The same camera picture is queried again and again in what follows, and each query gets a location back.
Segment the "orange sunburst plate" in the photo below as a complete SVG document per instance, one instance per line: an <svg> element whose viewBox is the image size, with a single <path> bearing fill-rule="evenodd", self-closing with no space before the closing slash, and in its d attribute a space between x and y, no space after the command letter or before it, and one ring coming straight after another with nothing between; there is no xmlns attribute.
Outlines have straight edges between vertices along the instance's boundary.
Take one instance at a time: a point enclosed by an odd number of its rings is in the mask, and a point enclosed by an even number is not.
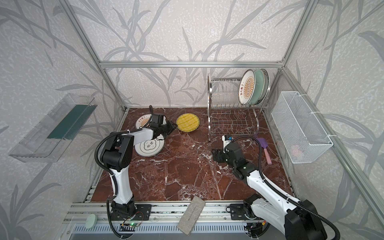
<svg viewBox="0 0 384 240"><path fill-rule="evenodd" d="M139 117L135 123L136 129L144 127L150 121L151 117L151 114L146 114Z"/></svg>
<svg viewBox="0 0 384 240"><path fill-rule="evenodd" d="M247 70L240 81L238 97L241 105L246 105L252 98L255 90L255 74L253 70Z"/></svg>

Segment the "yellow green woven plate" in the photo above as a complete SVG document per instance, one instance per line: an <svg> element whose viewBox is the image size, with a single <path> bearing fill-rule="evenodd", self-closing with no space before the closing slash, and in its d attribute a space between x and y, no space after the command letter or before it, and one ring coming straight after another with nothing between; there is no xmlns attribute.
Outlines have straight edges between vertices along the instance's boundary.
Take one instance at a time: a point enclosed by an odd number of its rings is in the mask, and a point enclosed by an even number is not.
<svg viewBox="0 0 384 240"><path fill-rule="evenodd" d="M200 119L195 114L183 114L177 118L176 124L180 131L189 133L200 126Z"/></svg>

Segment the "dark green rimmed white plate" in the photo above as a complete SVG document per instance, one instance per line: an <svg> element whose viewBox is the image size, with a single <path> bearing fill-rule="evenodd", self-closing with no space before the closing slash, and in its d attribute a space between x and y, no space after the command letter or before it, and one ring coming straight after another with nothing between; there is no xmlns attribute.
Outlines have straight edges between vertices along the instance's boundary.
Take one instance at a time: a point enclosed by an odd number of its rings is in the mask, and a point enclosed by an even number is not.
<svg viewBox="0 0 384 240"><path fill-rule="evenodd" d="M269 79L269 74L267 72L266 69L261 69L261 71L263 72L263 75L264 75L264 86L263 86L263 91L262 91L262 95L260 96L257 104L260 104L261 102L264 101L264 99L266 98L266 95L268 93L268 91L270 90L270 79Z"/></svg>

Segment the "pale green round gadget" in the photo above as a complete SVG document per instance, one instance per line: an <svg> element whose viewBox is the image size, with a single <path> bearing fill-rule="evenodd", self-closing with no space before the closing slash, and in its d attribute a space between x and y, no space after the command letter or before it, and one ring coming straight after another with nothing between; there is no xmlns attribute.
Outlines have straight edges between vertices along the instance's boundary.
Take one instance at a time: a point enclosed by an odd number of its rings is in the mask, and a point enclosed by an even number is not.
<svg viewBox="0 0 384 240"><path fill-rule="evenodd" d="M93 227L95 227L95 225L97 224L97 221L98 221L98 216L95 215L95 214L90 214L87 219L86 219L86 222L85 222L85 228L87 230L89 229L92 229Z"/></svg>

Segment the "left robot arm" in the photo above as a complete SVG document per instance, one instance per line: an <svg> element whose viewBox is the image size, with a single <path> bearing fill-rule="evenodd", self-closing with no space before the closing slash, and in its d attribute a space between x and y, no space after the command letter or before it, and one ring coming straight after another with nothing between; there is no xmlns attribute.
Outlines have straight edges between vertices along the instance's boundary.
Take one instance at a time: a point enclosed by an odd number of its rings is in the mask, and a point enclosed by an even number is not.
<svg viewBox="0 0 384 240"><path fill-rule="evenodd" d="M165 115L155 114L153 107L149 108L152 116L143 127L133 131L111 132L95 149L95 162L110 175L113 186L113 197L107 200L107 207L111 207L108 209L109 219L111 214L129 219L138 212L129 186L129 165L134 147L159 136L166 138L177 128L177 124Z"/></svg>

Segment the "white plate with green rim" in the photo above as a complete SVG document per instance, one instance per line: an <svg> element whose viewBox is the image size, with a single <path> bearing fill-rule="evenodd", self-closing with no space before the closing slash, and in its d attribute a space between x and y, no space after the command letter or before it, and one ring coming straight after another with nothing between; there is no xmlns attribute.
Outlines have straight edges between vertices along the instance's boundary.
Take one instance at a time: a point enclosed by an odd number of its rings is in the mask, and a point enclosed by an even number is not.
<svg viewBox="0 0 384 240"><path fill-rule="evenodd" d="M135 145L136 153L141 157L152 157L160 153L165 146L165 138L159 135L156 139Z"/></svg>

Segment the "clear plastic wall shelf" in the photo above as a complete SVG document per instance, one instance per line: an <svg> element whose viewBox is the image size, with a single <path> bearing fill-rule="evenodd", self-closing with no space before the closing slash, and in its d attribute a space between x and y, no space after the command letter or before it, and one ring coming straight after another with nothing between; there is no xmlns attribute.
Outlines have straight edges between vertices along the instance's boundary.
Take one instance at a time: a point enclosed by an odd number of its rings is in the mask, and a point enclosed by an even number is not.
<svg viewBox="0 0 384 240"><path fill-rule="evenodd" d="M96 107L94 97L67 94L9 156L24 163L57 162Z"/></svg>

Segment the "steel dish rack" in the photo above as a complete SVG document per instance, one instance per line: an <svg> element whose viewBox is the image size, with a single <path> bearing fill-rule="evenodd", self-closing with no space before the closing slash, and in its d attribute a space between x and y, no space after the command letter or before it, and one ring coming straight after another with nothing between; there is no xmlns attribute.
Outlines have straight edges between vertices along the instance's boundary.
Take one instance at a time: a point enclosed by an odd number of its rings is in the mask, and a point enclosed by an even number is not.
<svg viewBox="0 0 384 240"><path fill-rule="evenodd" d="M207 77L208 139L221 135L257 135L259 116L267 107L267 96L256 104L242 105L238 98L241 78Z"/></svg>

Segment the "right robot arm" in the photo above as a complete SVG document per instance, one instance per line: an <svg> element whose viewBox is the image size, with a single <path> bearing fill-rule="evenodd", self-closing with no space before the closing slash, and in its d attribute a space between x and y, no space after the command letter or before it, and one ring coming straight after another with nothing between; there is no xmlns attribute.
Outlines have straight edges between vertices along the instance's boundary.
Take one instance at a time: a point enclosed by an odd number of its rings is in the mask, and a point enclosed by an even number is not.
<svg viewBox="0 0 384 240"><path fill-rule="evenodd" d="M319 215L310 201L293 197L264 175L261 153L257 165L247 161L238 140L240 137L223 135L223 148L213 149L212 154L215 162L226 163L238 180L257 192L244 200L247 218L265 220L284 234L287 240L326 240L325 225L334 231L335 240L341 238L339 229Z"/></svg>

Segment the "grey sponge block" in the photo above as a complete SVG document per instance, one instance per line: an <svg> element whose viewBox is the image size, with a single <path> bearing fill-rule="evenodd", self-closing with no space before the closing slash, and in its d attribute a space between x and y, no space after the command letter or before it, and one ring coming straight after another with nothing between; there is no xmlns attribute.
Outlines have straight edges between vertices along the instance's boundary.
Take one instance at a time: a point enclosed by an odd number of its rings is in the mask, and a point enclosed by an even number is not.
<svg viewBox="0 0 384 240"><path fill-rule="evenodd" d="M185 235L190 235L192 232L197 220L199 219L206 202L201 198L194 196L191 203L187 207L187 210L184 212L181 217L177 227Z"/></svg>

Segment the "light green flower plate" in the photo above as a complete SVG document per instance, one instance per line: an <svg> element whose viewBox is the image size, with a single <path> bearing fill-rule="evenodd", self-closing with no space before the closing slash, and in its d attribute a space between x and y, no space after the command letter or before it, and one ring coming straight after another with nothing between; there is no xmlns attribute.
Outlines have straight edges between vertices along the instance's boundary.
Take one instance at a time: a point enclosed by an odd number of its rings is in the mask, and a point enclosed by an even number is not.
<svg viewBox="0 0 384 240"><path fill-rule="evenodd" d="M262 69L254 71L254 75L255 75L255 89L249 101L250 105L255 105L259 101L259 98L263 93L264 84L265 84L265 77Z"/></svg>

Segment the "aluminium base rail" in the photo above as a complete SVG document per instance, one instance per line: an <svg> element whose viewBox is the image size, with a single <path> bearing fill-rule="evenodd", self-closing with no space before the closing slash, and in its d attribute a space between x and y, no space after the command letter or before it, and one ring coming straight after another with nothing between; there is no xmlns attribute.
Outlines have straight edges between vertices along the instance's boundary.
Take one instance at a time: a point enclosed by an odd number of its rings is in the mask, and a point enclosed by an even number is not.
<svg viewBox="0 0 384 240"><path fill-rule="evenodd" d="M285 233L287 212L280 212L269 202L258 199L246 214L241 201L139 202L138 213L124 217L111 211L107 216L105 203L72 204L63 221L68 234L112 233L133 234L258 234L275 227Z"/></svg>

